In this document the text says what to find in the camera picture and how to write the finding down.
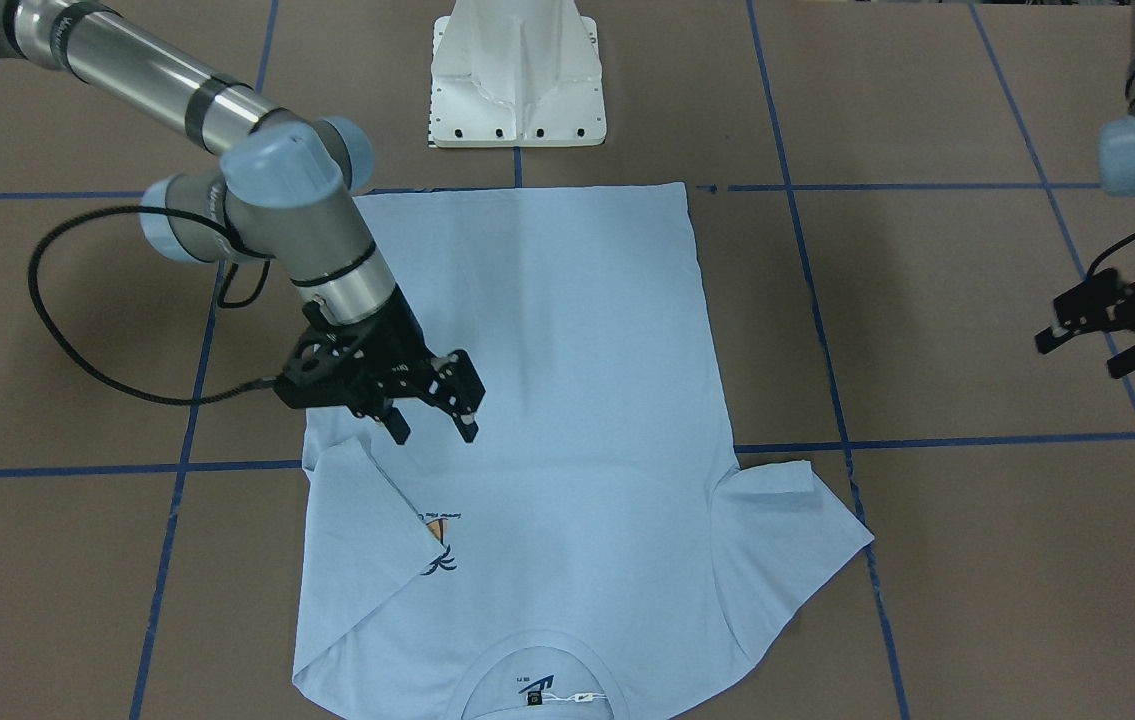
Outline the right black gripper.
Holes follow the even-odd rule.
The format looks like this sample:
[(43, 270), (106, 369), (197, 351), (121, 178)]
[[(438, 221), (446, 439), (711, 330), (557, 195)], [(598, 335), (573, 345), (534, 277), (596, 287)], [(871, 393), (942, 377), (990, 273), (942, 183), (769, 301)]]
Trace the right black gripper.
[(363, 400), (351, 407), (353, 413), (379, 416), (395, 445), (406, 445), (411, 427), (398, 407), (397, 397), (419, 397), (447, 415), (465, 443), (479, 433), (477, 410), (484, 402), (485, 386), (466, 350), (457, 348), (447, 355), (434, 357), (424, 345), (417, 315), (402, 288), (395, 287), (387, 302), (361, 323), (329, 323), (319, 301), (302, 305), (308, 329), (335, 334), (355, 343), (361, 361), (358, 390)]

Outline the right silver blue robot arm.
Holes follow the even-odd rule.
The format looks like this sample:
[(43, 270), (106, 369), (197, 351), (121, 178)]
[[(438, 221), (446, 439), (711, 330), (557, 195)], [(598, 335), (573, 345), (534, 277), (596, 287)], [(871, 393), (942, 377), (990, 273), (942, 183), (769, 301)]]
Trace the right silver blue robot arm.
[[(100, 87), (218, 159), (202, 176), (152, 184), (137, 206), (114, 206), (56, 225), (32, 252), (30, 298), (74, 365), (132, 397), (203, 407), (270, 390), (292, 409), (344, 407), (398, 445), (410, 424), (401, 397), (447, 415), (476, 439), (485, 390), (466, 352), (434, 354), (353, 193), (375, 154), (365, 132), (340, 117), (308, 120), (257, 87), (211, 68), (99, 1), (0, 1), (0, 59), (19, 59)], [(152, 249), (177, 263), (279, 265), (305, 316), (280, 372), (202, 397), (154, 395), (84, 359), (54, 324), (40, 266), (56, 238), (84, 223), (134, 214)]]

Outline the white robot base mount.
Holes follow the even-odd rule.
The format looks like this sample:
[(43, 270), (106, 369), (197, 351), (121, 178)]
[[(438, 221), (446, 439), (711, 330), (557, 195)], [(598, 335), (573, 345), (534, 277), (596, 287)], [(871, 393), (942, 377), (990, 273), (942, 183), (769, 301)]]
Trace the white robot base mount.
[(432, 23), (427, 142), (570, 149), (608, 135), (599, 32), (575, 1), (457, 1)]

